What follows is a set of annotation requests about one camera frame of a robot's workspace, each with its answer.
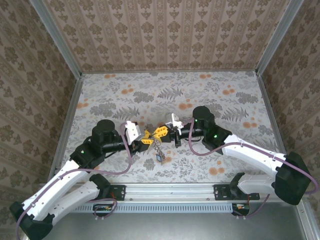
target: table surface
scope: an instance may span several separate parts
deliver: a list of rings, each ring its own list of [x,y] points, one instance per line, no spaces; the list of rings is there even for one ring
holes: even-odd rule
[[[306,240],[306,236],[295,206],[269,202],[246,220],[230,213],[115,213],[104,220],[71,213],[43,240],[61,239]]]
[[[92,128],[109,119],[119,130],[120,124],[137,121],[143,129],[153,131],[164,124],[165,114],[180,119],[192,116],[197,106],[207,106],[216,123],[248,142],[277,151],[275,136],[255,73],[252,72],[159,72],[85,74],[62,164]],[[201,142],[194,149],[208,150]],[[187,141],[175,148],[162,143],[165,160],[156,160],[151,148],[133,157],[130,171],[106,176],[113,183],[216,183],[230,182],[239,172],[261,174],[245,162],[218,153],[198,157],[191,153]],[[128,166],[125,151],[106,159],[97,168],[120,172]]]

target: floral wallpaper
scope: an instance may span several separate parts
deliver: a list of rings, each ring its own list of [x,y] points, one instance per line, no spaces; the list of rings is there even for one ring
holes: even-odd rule
[[[0,1],[0,239],[13,201],[45,183],[75,78],[27,0]]]
[[[320,181],[320,1],[305,0],[263,73],[287,151]],[[320,223],[320,193],[310,197]]]
[[[197,106],[205,105],[215,115],[216,123],[239,137],[270,150],[277,150],[271,123],[261,95],[257,77],[249,72],[162,72],[85,74],[82,93],[75,112],[64,155],[70,154],[102,119],[109,119],[119,130],[121,123],[136,121],[141,130],[153,132],[174,112],[180,119],[192,116]],[[162,143],[165,155],[161,163],[156,150],[133,157],[131,170],[119,176],[106,176],[117,183],[214,183],[230,182],[238,172],[260,171],[243,161],[218,153],[197,157],[188,142],[175,148]],[[208,150],[194,142],[198,152]],[[98,166],[100,170],[120,172],[128,165],[126,152],[119,152]]]
[[[289,0],[45,0],[83,72],[254,69]]]

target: purple cable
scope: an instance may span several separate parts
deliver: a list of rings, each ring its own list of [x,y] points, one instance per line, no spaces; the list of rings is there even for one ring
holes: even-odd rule
[[[189,131],[189,136],[188,136],[188,143],[189,143],[189,148],[190,148],[191,152],[192,152],[194,155],[201,156],[201,157],[207,156],[207,155],[210,155],[210,154],[212,154],[212,153],[214,153],[214,152],[216,152],[216,151],[218,151],[218,150],[220,150],[220,149],[222,149],[222,148],[224,148],[224,147],[231,146],[231,145],[239,145],[239,146],[247,147],[247,148],[249,148],[249,149],[255,150],[255,151],[258,152],[258,153],[264,154],[264,155],[268,156],[269,158],[275,159],[275,160],[277,160],[277,161],[279,161],[279,162],[281,162],[281,163],[289,166],[290,168],[298,171],[299,173],[305,175],[307,178],[309,178],[309,179],[313,182],[313,184],[314,184],[314,190],[305,192],[304,194],[314,194],[314,193],[316,193],[316,192],[319,190],[319,185],[318,185],[317,181],[316,181],[309,173],[301,170],[300,168],[292,165],[292,164],[289,163],[289,162],[286,162],[285,160],[282,160],[281,158],[279,158],[279,157],[277,157],[277,156],[274,156],[274,155],[272,155],[272,154],[270,154],[270,153],[268,153],[268,152],[264,152],[263,150],[261,150],[261,149],[259,149],[259,148],[256,148],[256,147],[254,147],[254,146],[251,146],[251,145],[249,145],[249,144],[246,144],[246,143],[229,142],[229,143],[226,143],[225,145],[218,146],[217,148],[215,148],[215,149],[213,149],[213,150],[211,150],[211,151],[209,151],[209,152],[206,152],[206,153],[198,153],[198,152],[196,152],[196,151],[192,148],[192,142],[191,142],[192,131],[193,131],[193,129],[194,129],[194,125],[195,125],[195,119],[192,118],[192,122],[191,122],[191,126],[190,126],[190,131]]]
[[[262,209],[262,207],[265,205],[265,203],[267,202],[267,200],[268,200],[269,197],[270,197],[270,194],[268,194],[268,195],[265,197],[264,201],[262,202],[262,204],[260,205],[260,207],[259,207],[257,210],[255,210],[253,213],[251,213],[251,214],[249,214],[249,215],[247,215],[247,216],[243,216],[240,212],[235,211],[235,210],[233,210],[233,212],[236,213],[236,214],[238,214],[240,217],[250,218],[250,217],[256,215],[256,214]]]
[[[118,201],[115,200],[114,198],[102,198],[102,199],[98,199],[98,200],[88,201],[88,203],[98,203],[98,202],[101,202],[101,201],[113,201],[113,202],[114,202],[114,205],[113,205],[113,208],[111,209],[111,211],[110,211],[107,215],[103,216],[104,218],[108,218],[108,217],[110,217],[110,215],[116,210],[116,208],[117,208],[117,206],[118,206]],[[95,208],[95,209],[94,209],[94,212],[93,212],[93,215],[94,215],[96,218],[98,217],[98,216],[97,216],[97,209],[98,209],[98,208],[100,208],[100,206],[97,207],[97,208]]]
[[[185,120],[185,121],[182,123],[182,126],[185,126],[185,125],[187,125],[187,124],[192,123],[192,119],[193,119],[193,117],[191,117],[191,118],[189,118],[189,119]]]
[[[102,171],[102,170],[95,170],[95,169],[85,169],[85,168],[78,168],[78,169],[73,169],[70,171],[66,171],[65,173],[61,174],[59,176],[59,178],[55,179],[51,184],[49,184],[35,199],[34,201],[24,210],[24,212],[20,215],[20,217],[18,218],[18,220],[16,221],[16,226],[15,226],[15,236],[17,240],[21,240],[19,237],[19,226],[20,223],[22,221],[22,218],[27,214],[27,212],[32,208],[32,205],[35,205],[39,199],[50,189],[52,188],[53,185],[55,185],[59,180],[61,180],[63,177],[65,177],[68,174],[74,173],[74,172],[89,172],[89,173],[99,173],[99,174],[109,174],[109,175],[121,175],[121,174],[125,174],[129,171],[129,169],[131,168],[132,165],[132,158],[131,158],[131,153],[130,153],[130,149],[127,143],[127,140],[125,138],[125,134],[123,131],[123,127],[125,126],[125,122],[121,124],[120,126],[120,134],[121,134],[121,138],[122,141],[124,143],[124,147],[126,152],[128,153],[128,161],[129,161],[129,165],[126,168],[126,170],[121,171],[121,172],[111,172],[111,171]]]

